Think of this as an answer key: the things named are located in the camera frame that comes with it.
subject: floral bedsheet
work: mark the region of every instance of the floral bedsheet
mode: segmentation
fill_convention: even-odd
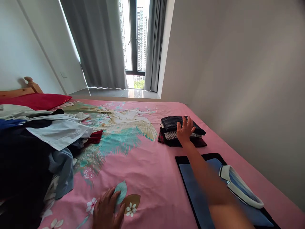
[[[74,189],[58,201],[54,200],[54,178],[39,228],[91,228],[98,197],[112,187],[121,191],[117,210],[123,203],[126,206],[122,228],[197,228],[175,161],[175,156],[185,154],[181,148],[157,142],[161,118],[174,115],[191,116],[206,131],[203,139],[208,146],[199,152],[220,153],[242,174],[242,179],[282,228],[290,225],[287,219],[295,223],[304,217],[286,196],[184,104],[70,100],[55,109],[58,108],[65,113],[88,114],[90,118],[83,124],[95,131],[103,130],[103,135],[99,144],[83,149],[74,166]]]

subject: wall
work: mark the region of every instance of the wall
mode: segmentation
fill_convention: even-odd
[[[16,0],[0,0],[0,90],[25,86],[30,76],[44,93],[63,94]]]
[[[176,0],[168,1],[167,6],[171,11],[166,9],[165,45],[160,63],[163,86],[159,82],[158,94],[161,100],[189,104],[193,82],[201,74],[202,61],[210,49],[203,44],[213,42],[228,1],[219,4],[218,1]]]
[[[18,0],[67,94],[87,87],[58,0]]]
[[[304,9],[297,0],[231,1],[190,104],[303,211]]]

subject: wooden bedpost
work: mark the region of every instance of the wooden bedpost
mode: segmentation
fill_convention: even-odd
[[[36,83],[34,83],[34,82],[33,82],[33,79],[32,79],[31,77],[26,76],[24,79],[28,82],[27,86],[28,86],[28,87],[31,87],[35,93],[41,93],[41,94],[43,94],[43,92],[42,92],[42,90],[40,89],[39,85],[36,84]]]

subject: red pillow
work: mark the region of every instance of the red pillow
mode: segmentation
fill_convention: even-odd
[[[0,104],[21,105],[33,110],[50,110],[71,98],[71,96],[67,95],[33,93],[14,98],[0,99]]]

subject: floor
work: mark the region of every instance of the floor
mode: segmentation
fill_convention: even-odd
[[[102,89],[102,88],[85,88],[83,90],[70,94],[86,95],[86,96],[101,96],[101,97],[121,97],[121,98],[142,98],[142,99],[159,99],[156,92],[144,91],[142,89]]]

